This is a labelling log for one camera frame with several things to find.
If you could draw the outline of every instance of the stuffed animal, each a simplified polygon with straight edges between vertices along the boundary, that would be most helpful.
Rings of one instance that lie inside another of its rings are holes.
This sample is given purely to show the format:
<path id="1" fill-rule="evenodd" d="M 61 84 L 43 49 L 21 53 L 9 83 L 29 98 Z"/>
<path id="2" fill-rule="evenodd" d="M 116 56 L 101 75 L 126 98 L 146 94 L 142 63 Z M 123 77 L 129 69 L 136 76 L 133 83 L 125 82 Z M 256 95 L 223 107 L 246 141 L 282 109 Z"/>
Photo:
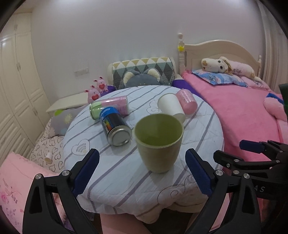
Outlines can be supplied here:
<path id="1" fill-rule="evenodd" d="M 94 80 L 94 82 L 97 83 L 96 87 L 100 94 L 102 94 L 103 91 L 105 91 L 106 93 L 108 92 L 108 85 L 101 76 L 99 77 L 99 80 Z"/>
<path id="2" fill-rule="evenodd" d="M 231 70 L 228 65 L 222 59 L 209 59 L 204 58 L 201 61 L 201 65 L 205 71 L 213 72 L 213 73 L 226 73 L 229 74 Z"/>
<path id="3" fill-rule="evenodd" d="M 97 90 L 97 88 L 94 85 L 91 85 L 90 87 L 91 87 L 91 89 L 85 90 L 85 92 L 88 93 L 88 103 L 89 104 L 101 97 L 101 94 L 99 93 L 99 91 Z"/>
<path id="4" fill-rule="evenodd" d="M 261 82 L 262 80 L 255 76 L 255 72 L 251 66 L 245 63 L 234 62 L 228 60 L 226 57 L 219 59 L 204 58 L 201 61 L 202 67 L 208 72 L 219 72 L 230 75 L 246 76 L 247 78 Z"/>
<path id="5" fill-rule="evenodd" d="M 160 74 L 154 69 L 147 69 L 145 72 L 140 73 L 138 71 L 129 70 L 126 72 L 123 83 L 126 88 L 145 86 L 145 85 L 161 85 Z"/>

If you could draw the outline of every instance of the red heart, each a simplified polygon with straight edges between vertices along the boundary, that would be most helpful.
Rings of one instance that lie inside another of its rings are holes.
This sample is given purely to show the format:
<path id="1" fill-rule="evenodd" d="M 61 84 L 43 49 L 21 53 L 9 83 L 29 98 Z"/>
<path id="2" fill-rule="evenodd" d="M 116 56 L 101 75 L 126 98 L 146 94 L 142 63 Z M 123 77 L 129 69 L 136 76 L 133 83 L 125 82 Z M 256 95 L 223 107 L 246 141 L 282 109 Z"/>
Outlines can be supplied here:
<path id="1" fill-rule="evenodd" d="M 98 98 L 99 98 L 99 95 L 98 95 L 98 94 L 92 96 L 92 99 L 93 99 L 94 101 L 97 100 Z"/>
<path id="2" fill-rule="evenodd" d="M 99 85 L 99 88 L 100 88 L 100 89 L 104 89 L 104 88 L 105 88 L 105 85 L 104 85 L 104 84 L 101 84 L 101 85 Z"/>

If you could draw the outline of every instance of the green cup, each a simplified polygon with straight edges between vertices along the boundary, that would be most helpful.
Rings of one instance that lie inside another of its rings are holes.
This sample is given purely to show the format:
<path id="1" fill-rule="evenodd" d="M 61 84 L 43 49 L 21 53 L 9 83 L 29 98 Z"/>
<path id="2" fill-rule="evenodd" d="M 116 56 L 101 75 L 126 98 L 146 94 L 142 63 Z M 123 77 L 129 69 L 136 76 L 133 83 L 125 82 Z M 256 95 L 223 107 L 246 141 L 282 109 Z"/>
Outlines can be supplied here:
<path id="1" fill-rule="evenodd" d="M 153 114 L 142 118 L 134 128 L 138 150 L 145 166 L 164 173 L 174 165 L 183 138 L 184 127 L 174 116 Z"/>

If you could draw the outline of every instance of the gray plush cat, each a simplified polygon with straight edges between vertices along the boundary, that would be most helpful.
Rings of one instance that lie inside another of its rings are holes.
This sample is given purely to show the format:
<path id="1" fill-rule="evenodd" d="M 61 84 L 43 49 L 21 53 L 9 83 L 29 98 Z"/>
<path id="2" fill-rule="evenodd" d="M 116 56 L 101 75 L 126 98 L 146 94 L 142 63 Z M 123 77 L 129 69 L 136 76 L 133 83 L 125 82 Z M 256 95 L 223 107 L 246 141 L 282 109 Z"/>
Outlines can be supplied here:
<path id="1" fill-rule="evenodd" d="M 143 73 L 129 70 L 123 78 L 123 84 L 125 88 L 130 88 L 145 85 L 165 85 L 166 82 L 163 82 L 163 79 L 161 79 L 159 72 L 155 68 L 150 68 Z"/>

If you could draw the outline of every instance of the round table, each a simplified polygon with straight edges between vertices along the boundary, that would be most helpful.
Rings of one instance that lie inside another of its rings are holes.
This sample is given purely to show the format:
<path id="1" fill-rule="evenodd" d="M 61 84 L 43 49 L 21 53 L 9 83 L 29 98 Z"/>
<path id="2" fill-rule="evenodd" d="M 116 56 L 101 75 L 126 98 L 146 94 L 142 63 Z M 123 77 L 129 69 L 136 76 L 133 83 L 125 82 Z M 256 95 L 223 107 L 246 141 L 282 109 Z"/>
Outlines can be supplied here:
<path id="1" fill-rule="evenodd" d="M 125 117 L 133 128 L 144 116 L 160 112 L 158 99 L 166 93 L 177 93 L 170 86 L 140 86 L 112 92 L 103 99 L 128 97 L 130 115 Z M 199 212 L 207 200 L 200 192 L 185 163 L 185 152 L 194 148 L 213 168 L 216 150 L 223 150 L 220 121 L 213 109 L 195 96 L 198 109 L 187 116 L 179 156 L 174 167 L 164 174 L 148 171 L 137 150 L 134 137 L 120 147 L 110 146 L 99 121 L 90 117 L 85 107 L 71 123 L 63 144 L 65 169 L 84 158 L 91 148 L 100 153 L 100 162 L 84 193 L 78 196 L 83 209 L 101 214 L 135 215 L 146 223 L 155 222 L 161 210 L 168 207 L 181 212 Z"/>

